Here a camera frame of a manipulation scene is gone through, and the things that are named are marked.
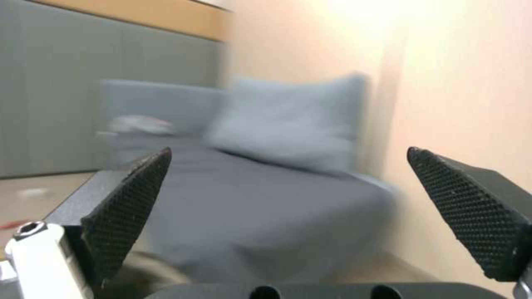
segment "floor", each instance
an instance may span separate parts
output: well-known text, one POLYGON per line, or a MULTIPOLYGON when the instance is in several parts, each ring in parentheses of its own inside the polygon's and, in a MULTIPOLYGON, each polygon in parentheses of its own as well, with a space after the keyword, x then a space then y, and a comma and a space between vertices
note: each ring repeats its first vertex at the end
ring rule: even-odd
POLYGON ((328 281, 334 283, 424 283, 438 281, 434 276, 425 273, 399 258, 382 253, 373 258, 363 267, 348 269, 332 276, 328 281))
MULTIPOLYGON (((0 180, 0 226, 39 220, 81 186, 92 173, 0 180)), ((0 260, 14 228, 0 230, 0 260)))

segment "gray bed sheet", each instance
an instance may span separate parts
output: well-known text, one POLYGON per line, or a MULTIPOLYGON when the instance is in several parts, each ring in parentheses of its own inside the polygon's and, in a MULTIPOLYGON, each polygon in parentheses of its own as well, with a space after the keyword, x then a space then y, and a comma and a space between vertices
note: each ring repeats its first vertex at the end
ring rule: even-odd
POLYGON ((172 163, 146 224, 149 251, 194 282, 314 282, 374 250, 390 192, 252 161, 193 138, 120 136, 115 162, 170 146, 172 163))

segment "bed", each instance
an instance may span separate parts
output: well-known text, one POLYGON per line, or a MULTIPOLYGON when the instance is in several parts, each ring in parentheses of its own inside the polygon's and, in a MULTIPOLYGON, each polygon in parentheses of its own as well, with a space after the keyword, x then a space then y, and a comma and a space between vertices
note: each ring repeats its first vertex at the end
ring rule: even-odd
POLYGON ((319 175, 205 145, 201 135, 224 101, 221 90, 103 80, 95 96, 102 166, 172 149, 143 250, 194 282, 318 281, 377 250, 386 233, 394 196, 376 180, 319 175), (169 121, 176 132, 106 131, 127 114, 169 121))

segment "pillow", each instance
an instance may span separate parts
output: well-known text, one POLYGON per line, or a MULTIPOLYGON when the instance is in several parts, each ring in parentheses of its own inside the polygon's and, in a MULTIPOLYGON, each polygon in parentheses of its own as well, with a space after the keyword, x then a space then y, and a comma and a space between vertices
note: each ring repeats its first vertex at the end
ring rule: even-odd
POLYGON ((359 74, 317 84, 239 79, 205 139, 219 150, 263 162, 348 173, 365 87, 359 74))

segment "wooden trim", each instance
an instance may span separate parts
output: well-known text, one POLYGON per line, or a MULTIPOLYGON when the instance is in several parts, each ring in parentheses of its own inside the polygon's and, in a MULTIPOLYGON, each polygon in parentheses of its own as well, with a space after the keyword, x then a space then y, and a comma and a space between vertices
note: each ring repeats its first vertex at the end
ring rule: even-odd
POLYGON ((225 41, 229 12, 190 0, 35 0, 111 19, 225 41))

